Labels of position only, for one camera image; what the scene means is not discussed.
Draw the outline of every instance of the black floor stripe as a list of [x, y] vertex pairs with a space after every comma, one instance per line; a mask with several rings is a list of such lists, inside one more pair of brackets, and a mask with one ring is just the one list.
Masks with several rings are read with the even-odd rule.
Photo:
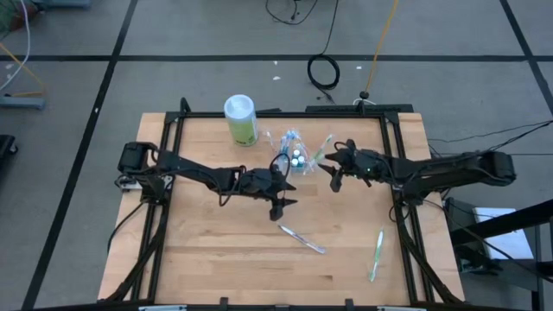
[[[15, 55], [23, 60], [25, 55]], [[30, 55], [28, 61], [110, 61], [110, 55]], [[12, 61], [8, 55], [0, 55], [0, 61]]]
[[[307, 54], [262, 55], [121, 55], [119, 61], [308, 61]], [[338, 61], [371, 61], [373, 55], [329, 55]], [[525, 61], [523, 55], [379, 55], [378, 61], [437, 61], [437, 62], [510, 62]]]
[[35, 306], [36, 298], [38, 297], [38, 294], [40, 292], [42, 282], [44, 281], [44, 276], [46, 275], [48, 269], [48, 264], [50, 263], [50, 259], [52, 258], [52, 254], [54, 253], [55, 245], [58, 241], [58, 237], [60, 236], [61, 227], [63, 226], [63, 221], [65, 220], [67, 209], [69, 208], [69, 203], [71, 202], [71, 197], [73, 196], [73, 191], [77, 184], [77, 180], [79, 179], [80, 170], [82, 169], [86, 157], [86, 152], [88, 151], [88, 147], [92, 139], [92, 133], [94, 132], [94, 127], [98, 122], [99, 113], [101, 112], [107, 90], [110, 87], [111, 77], [113, 76], [113, 71], [115, 70], [117, 59], [121, 53], [121, 48], [123, 47], [124, 39], [127, 36], [130, 21], [132, 20], [132, 16], [134, 14], [136, 6], [137, 0], [131, 0], [129, 8], [127, 9], [127, 13], [124, 17], [123, 26], [119, 31], [118, 39], [116, 41], [115, 47], [113, 48], [113, 52], [111, 53], [110, 63], [105, 70], [104, 78], [100, 85], [98, 95], [96, 97], [96, 100], [94, 101], [94, 106], [92, 107], [88, 122], [86, 123], [85, 132], [80, 142], [77, 155], [75, 156], [73, 166], [71, 167], [71, 172], [69, 173], [69, 178], [67, 179], [66, 186], [63, 190], [60, 204], [58, 205], [58, 209], [55, 213], [54, 221], [50, 226], [50, 231], [48, 232], [46, 243], [42, 248], [42, 253], [38, 264], [36, 265], [35, 273], [33, 274], [29, 289], [27, 290], [27, 294], [25, 295], [25, 299], [22, 305], [23, 310], [30, 310]]
[[551, 95], [551, 90], [547, 85], [547, 80], [543, 76], [542, 70], [539, 68], [539, 65], [537, 64], [537, 58], [534, 57], [534, 54], [532, 53], [530, 46], [528, 45], [528, 41], [526, 40], [526, 38], [524, 38], [522, 29], [518, 25], [517, 18], [512, 13], [511, 5], [509, 5], [507, 0], [499, 0], [499, 2], [501, 3], [501, 6], [503, 7], [505, 14], [507, 15], [507, 20], [509, 20], [509, 23], [511, 24], [512, 31], [515, 33], [515, 36], [517, 37], [518, 44], [520, 44], [520, 47], [524, 52], [524, 56], [528, 58], [528, 64], [530, 65], [530, 69], [534, 74], [534, 78], [536, 79], [537, 85], [539, 86], [539, 89], [543, 94], [545, 103], [547, 103], [547, 106], [550, 108], [551, 114], [553, 114], [553, 95]]
[[[307, 61], [306, 54], [260, 54], [260, 55], [121, 55], [118, 61]], [[373, 55], [330, 55], [338, 61], [370, 61]], [[22, 60], [24, 55], [16, 55]], [[553, 55], [533, 56], [536, 61], [551, 62]], [[383, 54], [378, 61], [427, 61], [427, 62], [519, 62], [530, 58], [525, 55], [396, 55]], [[110, 61], [110, 55], [31, 55], [29, 61]], [[11, 61], [8, 55], [0, 55], [0, 61]]]

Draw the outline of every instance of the green toothbrush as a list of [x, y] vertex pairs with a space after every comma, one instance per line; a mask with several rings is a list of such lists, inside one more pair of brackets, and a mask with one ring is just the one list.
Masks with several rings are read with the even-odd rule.
[[384, 227], [380, 228], [380, 233], [378, 234], [377, 250], [374, 252], [374, 265], [372, 266], [371, 274], [369, 279], [371, 282], [377, 277], [377, 267], [378, 260], [380, 259], [380, 249], [382, 248], [382, 242], [384, 241]]

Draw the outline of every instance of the coiled black cable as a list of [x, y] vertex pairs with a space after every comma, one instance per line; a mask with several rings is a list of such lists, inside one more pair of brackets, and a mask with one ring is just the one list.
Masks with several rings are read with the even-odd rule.
[[[332, 36], [332, 31], [334, 29], [334, 21], [336, 21], [336, 12], [338, 11], [338, 2], [339, 0], [336, 0], [336, 4], [334, 6], [334, 15], [332, 16], [332, 23], [330, 24], [330, 31], [328, 32], [327, 44], [325, 45], [325, 48], [319, 54], [315, 54], [311, 56], [308, 61], [309, 81], [311, 81], [311, 83], [319, 91], [325, 94], [325, 97], [327, 98], [327, 100], [330, 101], [332, 104], [336, 104], [336, 103], [334, 102], [334, 99], [332, 98], [332, 96], [330, 96], [330, 94], [326, 91], [333, 90], [338, 85], [338, 82], [340, 82], [340, 67], [338, 66], [338, 63], [336, 62], [336, 60], [334, 60], [332, 57], [328, 55], [325, 55], [325, 52], [327, 52], [328, 43], [330, 42], [330, 37]], [[328, 63], [330, 63], [332, 68], [334, 68], [335, 76], [334, 76], [334, 81], [332, 83], [322, 84], [319, 81], [317, 81], [315, 78], [313, 78], [313, 74], [311, 73], [311, 65], [313, 65], [313, 61], [319, 60], [319, 59], [328, 61]]]

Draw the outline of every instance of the white lid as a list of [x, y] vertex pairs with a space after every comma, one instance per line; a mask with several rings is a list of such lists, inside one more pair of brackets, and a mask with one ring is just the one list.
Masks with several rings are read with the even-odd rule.
[[225, 102], [227, 117], [240, 120], [248, 118], [253, 112], [253, 101], [245, 95], [232, 95]]

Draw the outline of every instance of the black metal frame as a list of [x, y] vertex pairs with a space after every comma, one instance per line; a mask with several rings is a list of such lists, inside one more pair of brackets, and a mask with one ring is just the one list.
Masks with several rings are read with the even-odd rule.
[[[367, 105], [347, 105], [347, 106], [336, 106], [336, 105], [330, 105], [330, 106], [310, 106], [306, 108], [306, 112], [281, 112], [279, 110], [269, 110], [269, 111], [258, 111], [257, 117], [258, 118], [272, 118], [272, 117], [286, 117], [286, 118], [371, 118], [371, 119], [377, 119], [380, 122], [380, 129], [382, 130], [382, 139], [384, 143], [385, 148], [385, 154], [388, 156], [391, 156], [391, 142], [390, 142], [390, 136], [389, 131], [387, 127], [387, 122], [389, 121], [392, 124], [392, 128], [394, 131], [394, 136], [397, 143], [397, 153], [399, 157], [405, 157], [405, 149], [403, 144], [403, 138], [401, 135], [401, 129], [399, 126], [399, 118], [397, 114], [399, 112], [413, 112], [413, 108], [411, 105], [380, 105], [380, 106], [367, 106]], [[168, 137], [170, 128], [173, 125], [173, 123], [176, 123], [176, 133], [175, 133], [175, 141], [173, 144], [173, 151], [178, 154], [178, 150], [181, 146], [181, 137], [184, 127], [184, 120], [186, 118], [211, 118], [211, 117], [225, 117], [225, 114], [223, 112], [192, 112], [189, 110], [189, 107], [184, 106], [181, 103], [181, 111], [168, 111], [165, 114], [165, 121], [163, 125], [163, 131], [162, 131], [162, 140], [160, 144], [160, 149], [167, 149], [168, 146]], [[402, 218], [402, 207], [399, 205], [399, 202], [397, 202], [398, 196], [393, 188], [391, 188], [392, 191], [392, 198], [394, 199], [394, 206], [396, 207], [396, 213], [399, 213], [399, 218]], [[168, 198], [166, 200], [167, 203], [161, 204], [162, 209], [162, 217], [168, 217], [169, 212], [169, 206], [170, 206], [170, 197], [172, 194], [172, 188], [167, 190], [168, 192]], [[144, 223], [144, 230], [143, 230], [143, 238], [142, 243], [139, 251], [139, 256], [142, 255], [147, 246], [148, 241], [150, 239], [151, 235], [151, 228], [153, 226], [154, 218], [155, 218], [155, 205], [148, 206], [148, 211], [146, 214], [146, 220]], [[411, 225], [412, 225], [412, 231], [413, 236], [416, 241], [416, 245], [418, 250], [423, 254], [424, 257], [424, 245], [423, 245], [423, 238], [420, 230], [420, 224], [418, 221], [418, 217], [416, 214], [416, 211], [411, 214]], [[167, 223], [162, 225], [162, 232], [163, 236], [165, 235], [165, 231], [167, 230]], [[163, 249], [163, 241], [159, 244], [157, 251], [154, 255], [154, 265], [151, 271], [151, 276], [149, 280], [149, 288], [148, 288], [148, 295], [146, 297], [147, 301], [150, 301], [151, 303], [155, 303], [156, 299], [156, 289], [157, 284], [159, 281], [159, 273], [161, 269], [161, 259], [162, 259], [162, 249]], [[415, 279], [413, 276], [413, 269], [411, 265], [410, 260], [410, 254], [408, 250], [402, 246], [402, 259], [404, 263], [404, 272], [405, 272], [405, 278], [407, 282], [407, 290], [410, 298], [410, 303], [416, 303], [418, 302], [417, 296], [416, 296], [416, 285], [415, 285]], [[142, 272], [140, 273], [140, 276], [137, 278], [137, 281], [133, 285], [133, 289], [131, 292], [131, 299], [136, 300], [139, 299], [139, 293], [141, 289], [141, 282], [142, 282]], [[427, 301], [434, 302], [434, 295], [432, 288], [430, 286], [430, 282], [426, 275], [423, 273], [422, 279], [423, 279], [423, 286], [424, 286], [424, 293], [426, 296]]]
[[[541, 233], [539, 231], [540, 225], [549, 223], [551, 234], [553, 234], [553, 200], [547, 200], [534, 206], [519, 208], [516, 212], [498, 216], [479, 223], [474, 223], [474, 218], [467, 216], [470, 215], [472, 209], [475, 207], [471, 204], [454, 200], [453, 198], [448, 198], [444, 207], [448, 210], [448, 213], [450, 213], [450, 217], [455, 215], [454, 212], [457, 208], [464, 211], [462, 215], [457, 216], [465, 219], [461, 221], [463, 227], [461, 228], [456, 226], [455, 229], [450, 232], [450, 237], [452, 245], [457, 247], [456, 250], [462, 248], [465, 253], [467, 253], [467, 251], [471, 252], [473, 249], [472, 247], [468, 245], [465, 246], [464, 244], [478, 242], [476, 238], [468, 234], [465, 230], [469, 230], [480, 238], [490, 238], [519, 229], [533, 227], [536, 231], [536, 259], [515, 260], [529, 269], [535, 270], [545, 276], [553, 276], [553, 261], [541, 261]], [[530, 274], [522, 277], [518, 273], [518, 268], [514, 267], [515, 270], [513, 270], [512, 266], [501, 265], [501, 262], [508, 262], [508, 260], [499, 260], [493, 263], [496, 267], [501, 266], [501, 270], [493, 270], [495, 268], [491, 268], [495, 276], [499, 277], [499, 279], [503, 282], [510, 283], [522, 289], [528, 289], [531, 292], [532, 310], [542, 310], [543, 285], [541, 278], [538, 276], [531, 276]]]

